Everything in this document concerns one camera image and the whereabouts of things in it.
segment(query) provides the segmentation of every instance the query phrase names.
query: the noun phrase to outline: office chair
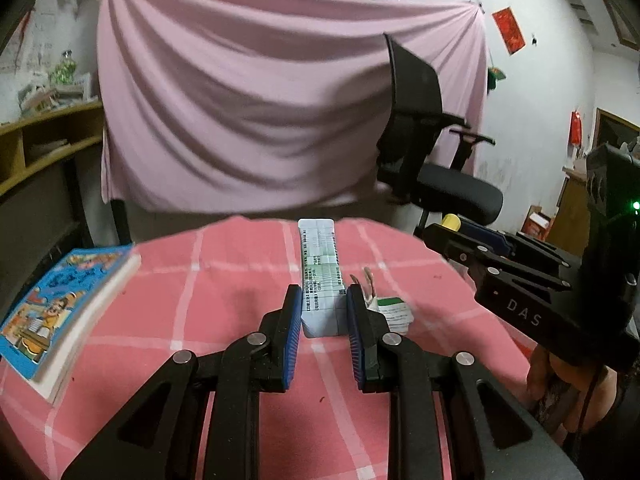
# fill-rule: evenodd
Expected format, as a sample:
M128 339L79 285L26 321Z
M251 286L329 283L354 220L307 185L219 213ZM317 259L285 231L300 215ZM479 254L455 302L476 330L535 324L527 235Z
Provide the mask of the office chair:
M431 65L385 34L391 63L391 116L378 140L378 180L392 187L397 203L413 203L423 209L414 235L422 231L430 211L462 215L488 225L502 208L497 187L461 173L473 147L479 142L495 146L489 137L470 132L464 118L442 111L438 75ZM425 163L443 128L460 136L450 168Z

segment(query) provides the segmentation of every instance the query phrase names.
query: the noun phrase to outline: book cover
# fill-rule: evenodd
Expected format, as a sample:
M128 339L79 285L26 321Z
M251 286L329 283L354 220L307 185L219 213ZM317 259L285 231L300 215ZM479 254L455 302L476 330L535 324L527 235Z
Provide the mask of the book cover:
M74 249L62 258L2 324L2 357L31 379L82 306L127 259L131 247Z

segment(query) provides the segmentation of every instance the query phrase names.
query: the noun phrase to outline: hanging sheet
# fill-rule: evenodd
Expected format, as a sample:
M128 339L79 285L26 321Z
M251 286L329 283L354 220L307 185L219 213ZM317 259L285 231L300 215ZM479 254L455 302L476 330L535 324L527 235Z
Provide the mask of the hanging sheet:
M231 213L372 193L391 99L383 32L435 67L445 111L479 126L476 4L102 0L103 198ZM457 143L442 134L432 160L448 166Z

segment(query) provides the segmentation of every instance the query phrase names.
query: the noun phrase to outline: red bag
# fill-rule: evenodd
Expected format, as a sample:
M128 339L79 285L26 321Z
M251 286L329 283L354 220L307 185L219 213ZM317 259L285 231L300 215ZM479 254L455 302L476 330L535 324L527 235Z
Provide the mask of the red bag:
M582 119L580 112L574 110L571 112L571 127L569 127L569 144L574 146L582 145Z

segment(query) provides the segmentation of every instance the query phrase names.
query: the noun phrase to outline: checkered tablecloth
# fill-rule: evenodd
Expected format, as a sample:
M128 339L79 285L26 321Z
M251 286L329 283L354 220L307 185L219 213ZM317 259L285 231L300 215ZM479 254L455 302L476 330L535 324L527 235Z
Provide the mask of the checkered tablecloth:
M335 231L344 276L364 280L370 267L379 296L412 306L409 337L441 354L468 350L522 392L526 358L438 254L372 221L341 220ZM138 250L140 270L92 332L59 406L0 363L0 407L52 480L172 352L226 348L302 282L293 222L231 218ZM386 478L388 396L358 391L348 338L300 337L291 389L260 396L261 478Z

